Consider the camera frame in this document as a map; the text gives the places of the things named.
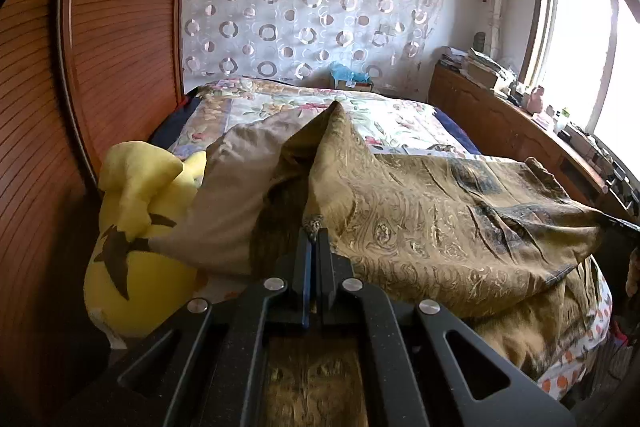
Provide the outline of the gold patterned brocade cloth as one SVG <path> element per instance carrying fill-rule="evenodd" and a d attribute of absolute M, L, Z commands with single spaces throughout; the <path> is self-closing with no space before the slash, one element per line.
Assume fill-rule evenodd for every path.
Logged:
<path fill-rule="evenodd" d="M 194 323 L 170 425 L 570 426 L 613 219 L 535 159 L 375 154 L 340 103 L 232 128 L 153 251 L 247 280 Z"/>

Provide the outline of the yellow plush toy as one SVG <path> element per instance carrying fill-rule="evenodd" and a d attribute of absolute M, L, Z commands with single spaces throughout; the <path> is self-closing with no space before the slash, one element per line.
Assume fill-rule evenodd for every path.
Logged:
<path fill-rule="evenodd" d="M 206 153 L 185 160 L 142 141 L 106 153 L 99 237 L 85 274 L 89 319 L 113 350 L 125 350 L 193 296 L 198 270 L 156 253 L 151 239 L 186 215 L 202 183 Z"/>

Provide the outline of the floral and orange print bedspread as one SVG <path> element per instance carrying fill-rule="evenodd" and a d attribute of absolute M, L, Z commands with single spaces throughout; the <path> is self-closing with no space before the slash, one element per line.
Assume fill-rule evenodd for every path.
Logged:
<path fill-rule="evenodd" d="M 360 277 L 402 299 L 441 301 L 492 347 L 562 398 L 605 340 L 612 294 L 578 209 L 537 161 L 473 155 L 431 105 L 370 92 L 296 88 L 257 79 L 201 87 L 169 127 L 181 159 L 213 158 L 212 203 L 190 239 L 213 241 L 216 271 L 246 273 L 250 232 L 282 147 L 333 103 L 357 166 L 349 208 L 320 213 Z"/>

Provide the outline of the dark blue blanket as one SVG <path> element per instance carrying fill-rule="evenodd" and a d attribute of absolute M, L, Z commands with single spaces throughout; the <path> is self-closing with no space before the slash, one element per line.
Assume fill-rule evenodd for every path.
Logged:
<path fill-rule="evenodd" d="M 470 154 L 480 155 L 480 150 L 476 147 L 476 145 L 472 142 L 467 135 L 458 124 L 453 121 L 445 112 L 443 112 L 438 107 L 434 108 L 434 116 L 440 122 L 442 127 L 454 138 L 456 139 L 462 147 Z"/>

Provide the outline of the wooden sideboard cabinet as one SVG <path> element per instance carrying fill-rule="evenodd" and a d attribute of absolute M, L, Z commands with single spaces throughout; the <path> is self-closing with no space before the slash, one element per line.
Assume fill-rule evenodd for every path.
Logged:
<path fill-rule="evenodd" d="M 582 156 L 494 92 L 438 64 L 428 91 L 428 103 L 446 113 L 480 153 L 518 161 L 536 158 L 571 198 L 617 218 L 639 221 Z"/>

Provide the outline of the blue item on small box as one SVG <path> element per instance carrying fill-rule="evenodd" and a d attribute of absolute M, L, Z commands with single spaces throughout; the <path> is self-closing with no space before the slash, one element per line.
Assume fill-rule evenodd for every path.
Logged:
<path fill-rule="evenodd" d="M 347 66 L 333 62 L 330 65 L 330 79 L 335 90 L 371 92 L 373 82 L 366 72 L 354 72 Z"/>

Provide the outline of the red-brown wooden wardrobe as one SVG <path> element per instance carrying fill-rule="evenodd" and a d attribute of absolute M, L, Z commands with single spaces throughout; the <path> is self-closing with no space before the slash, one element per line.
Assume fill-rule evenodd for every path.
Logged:
<path fill-rule="evenodd" d="M 70 425 L 106 365 L 82 299 L 98 174 L 179 105 L 180 0 L 1 0 L 1 421 Z"/>

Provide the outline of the white circle-patterned curtain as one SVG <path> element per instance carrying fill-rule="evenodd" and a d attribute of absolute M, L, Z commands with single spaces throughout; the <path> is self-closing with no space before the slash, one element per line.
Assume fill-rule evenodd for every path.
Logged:
<path fill-rule="evenodd" d="M 409 95 L 443 1 L 182 0 L 183 74 L 317 86 L 338 64 L 378 92 Z"/>

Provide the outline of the window with wooden frame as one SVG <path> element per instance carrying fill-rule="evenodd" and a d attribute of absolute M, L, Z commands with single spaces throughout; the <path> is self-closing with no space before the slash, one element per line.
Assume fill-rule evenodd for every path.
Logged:
<path fill-rule="evenodd" d="M 536 0 L 525 81 L 630 171 L 639 171 L 639 22 L 624 0 Z"/>

